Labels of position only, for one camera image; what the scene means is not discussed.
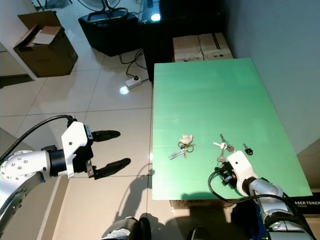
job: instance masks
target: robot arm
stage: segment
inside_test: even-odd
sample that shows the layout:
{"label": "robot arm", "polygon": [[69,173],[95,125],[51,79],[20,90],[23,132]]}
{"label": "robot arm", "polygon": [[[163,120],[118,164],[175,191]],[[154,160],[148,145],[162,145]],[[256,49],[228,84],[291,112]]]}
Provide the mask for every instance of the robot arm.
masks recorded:
{"label": "robot arm", "polygon": [[[236,188],[244,197],[250,196],[255,199],[267,231],[266,240],[315,239],[303,215],[288,201],[281,187],[264,178],[258,178],[242,151],[233,151],[220,167],[216,167],[215,172],[219,173],[224,185]],[[239,202],[221,197],[212,190],[210,184],[209,188],[224,201],[234,204]]]}
{"label": "robot arm", "polygon": [[127,166],[131,162],[129,158],[101,169],[92,166],[93,142],[118,136],[120,133],[112,130],[91,132],[87,125],[74,121],[61,137],[63,149],[53,145],[41,151],[22,150],[10,154],[0,166],[0,237],[27,194],[40,183],[57,176],[73,178],[81,172],[97,180]]}

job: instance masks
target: green table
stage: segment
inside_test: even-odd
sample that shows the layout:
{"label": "green table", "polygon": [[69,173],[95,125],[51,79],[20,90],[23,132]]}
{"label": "green table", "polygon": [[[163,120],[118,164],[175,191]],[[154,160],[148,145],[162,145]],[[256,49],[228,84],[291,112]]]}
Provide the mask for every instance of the green table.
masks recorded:
{"label": "green table", "polygon": [[[172,160],[182,134],[193,134],[194,152]],[[152,199],[216,199],[208,176],[217,166],[220,134],[236,150],[243,143],[259,177],[289,196],[311,194],[308,182],[268,93],[249,58],[158,63],[154,70]],[[225,198],[239,194],[212,181]]]}

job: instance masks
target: power strip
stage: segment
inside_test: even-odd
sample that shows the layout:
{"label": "power strip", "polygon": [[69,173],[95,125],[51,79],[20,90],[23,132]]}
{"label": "power strip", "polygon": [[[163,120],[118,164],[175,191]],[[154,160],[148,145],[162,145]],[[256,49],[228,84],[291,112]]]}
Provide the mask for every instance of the power strip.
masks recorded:
{"label": "power strip", "polygon": [[125,84],[127,85],[128,89],[133,89],[134,87],[141,85],[142,80],[139,76],[134,76],[133,78],[125,81]]}

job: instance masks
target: person's foot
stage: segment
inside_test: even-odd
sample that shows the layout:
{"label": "person's foot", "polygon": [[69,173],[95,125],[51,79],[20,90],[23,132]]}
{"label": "person's foot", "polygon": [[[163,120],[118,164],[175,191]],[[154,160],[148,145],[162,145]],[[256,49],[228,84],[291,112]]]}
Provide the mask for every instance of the person's foot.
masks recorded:
{"label": "person's foot", "polygon": [[197,226],[192,233],[191,240],[212,240],[210,233],[203,226]]}

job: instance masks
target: tiled floor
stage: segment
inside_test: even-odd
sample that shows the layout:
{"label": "tiled floor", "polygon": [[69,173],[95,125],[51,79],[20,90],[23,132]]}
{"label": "tiled floor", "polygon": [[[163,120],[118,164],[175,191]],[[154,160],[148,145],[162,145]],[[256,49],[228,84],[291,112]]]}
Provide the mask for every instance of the tiled floor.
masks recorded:
{"label": "tiled floor", "polygon": [[[77,21],[89,11],[77,0],[65,2],[64,8],[55,10],[79,56],[73,72],[0,89],[0,127],[19,137],[50,116],[71,114],[93,131],[121,132],[116,139],[93,145],[95,165],[102,167],[126,157],[131,164],[97,181],[85,174],[71,179],[53,239],[98,240],[115,220],[145,214],[151,221],[153,239],[185,239],[199,221],[189,217],[188,210],[171,210],[169,201],[152,200],[151,83],[145,81],[121,95],[119,89],[128,79],[127,65],[121,64],[118,56],[109,57],[90,47]],[[140,10],[135,0],[122,0],[120,5],[130,12]],[[132,60],[136,52],[123,54],[123,61]],[[140,64],[145,65],[143,58]],[[142,79],[148,77],[147,71],[136,65],[130,72]],[[58,120],[38,129],[25,142],[37,150],[53,144],[62,147],[60,137],[65,129],[66,121]]]}

